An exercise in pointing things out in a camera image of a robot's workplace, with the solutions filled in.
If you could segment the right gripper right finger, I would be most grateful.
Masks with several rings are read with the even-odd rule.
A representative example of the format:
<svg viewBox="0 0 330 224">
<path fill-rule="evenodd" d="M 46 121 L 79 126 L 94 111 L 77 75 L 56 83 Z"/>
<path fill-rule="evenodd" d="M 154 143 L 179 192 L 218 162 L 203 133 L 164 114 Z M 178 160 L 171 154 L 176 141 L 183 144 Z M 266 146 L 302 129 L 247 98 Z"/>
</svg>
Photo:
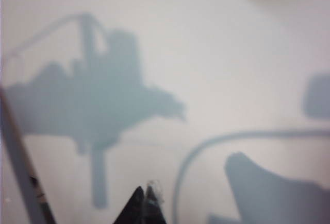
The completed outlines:
<svg viewBox="0 0 330 224">
<path fill-rule="evenodd" d="M 144 198 L 144 223 L 166 223 L 162 204 L 162 189 L 159 182 L 149 181 Z"/>
</svg>

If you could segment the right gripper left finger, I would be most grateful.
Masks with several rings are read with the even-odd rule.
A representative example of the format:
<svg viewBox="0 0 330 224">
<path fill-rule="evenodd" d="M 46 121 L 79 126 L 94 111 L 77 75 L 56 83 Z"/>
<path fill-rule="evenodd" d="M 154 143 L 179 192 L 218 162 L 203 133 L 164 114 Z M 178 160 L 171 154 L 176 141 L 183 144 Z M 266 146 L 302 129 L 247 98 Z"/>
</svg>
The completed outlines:
<svg viewBox="0 0 330 224">
<path fill-rule="evenodd" d="M 141 186 L 137 187 L 126 205 L 114 221 L 114 224 L 137 224 L 141 223 L 142 204 L 144 191 Z"/>
</svg>

